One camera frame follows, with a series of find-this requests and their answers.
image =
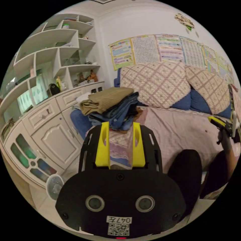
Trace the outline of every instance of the wall decoration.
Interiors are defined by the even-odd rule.
[[[159,62],[160,55],[154,35],[142,35],[131,38],[135,62],[137,64]]]
[[[182,43],[178,35],[156,34],[161,61],[185,62]]]
[[[123,39],[109,45],[114,70],[135,64],[130,39]]]
[[[186,65],[205,68],[200,43],[189,38],[180,37]]]
[[[215,52],[218,70],[219,70],[219,76],[228,83],[228,72],[227,72],[227,63],[225,59],[220,56],[218,53]]]
[[[201,49],[203,52],[206,69],[211,73],[219,75],[219,69],[218,69],[215,51],[203,44],[201,45]]]
[[[228,83],[234,84],[233,70],[230,64],[227,63]]]
[[[114,70],[133,64],[181,61],[219,75],[234,83],[232,67],[208,46],[174,34],[142,35],[110,44]]]
[[[186,26],[186,31],[188,33],[190,33],[192,31],[192,29],[195,28],[193,22],[190,19],[188,19],[187,17],[185,17],[182,14],[180,14],[180,13],[176,14],[174,18],[176,20],[178,20],[179,23],[181,23],[184,26]]]

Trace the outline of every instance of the sticker label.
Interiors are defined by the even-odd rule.
[[[132,217],[107,216],[106,222],[107,223],[117,223],[117,224],[131,224],[132,223]]]
[[[130,225],[129,224],[109,223],[108,235],[129,236],[130,235]]]

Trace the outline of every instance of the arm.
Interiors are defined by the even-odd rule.
[[[220,131],[218,134],[218,139],[221,141],[226,160],[227,160],[227,170],[228,170],[228,179],[231,178],[233,171],[237,165],[237,160],[234,156],[233,148],[225,130]]]

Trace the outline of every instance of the beige sweater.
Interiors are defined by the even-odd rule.
[[[80,103],[80,110],[83,115],[88,115],[95,111],[102,114],[112,106],[118,104],[123,98],[133,93],[133,91],[132,88],[127,87],[111,87],[91,94],[88,100],[83,100]]]

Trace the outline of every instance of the cabinet door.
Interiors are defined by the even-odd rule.
[[[92,85],[85,86],[85,92],[90,92],[92,94],[103,91],[104,89],[105,89],[105,82],[101,82],[101,83],[96,82]]]
[[[30,111],[29,114],[24,117],[23,124],[28,133],[32,135],[37,129],[59,113],[60,109],[54,98]]]
[[[5,148],[20,171],[42,187],[46,187],[50,175],[61,175],[64,172],[64,169],[52,162],[35,144],[22,122],[12,130]]]
[[[70,107],[67,110],[64,110],[62,112],[62,115],[66,121],[66,123],[68,124],[69,128],[71,129],[71,131],[73,132],[74,136],[77,138],[77,140],[79,141],[79,143],[81,144],[81,146],[83,145],[84,140],[82,139],[82,137],[80,136],[79,132],[77,131],[77,129],[74,127],[74,124],[72,122],[72,120],[70,119],[70,113],[72,112],[73,108]]]
[[[78,88],[77,90],[68,91],[58,97],[56,100],[61,111],[75,105],[77,103],[76,99],[85,93],[85,87]]]
[[[81,145],[62,114],[58,114],[43,125],[32,138],[41,150],[63,169],[80,154]]]

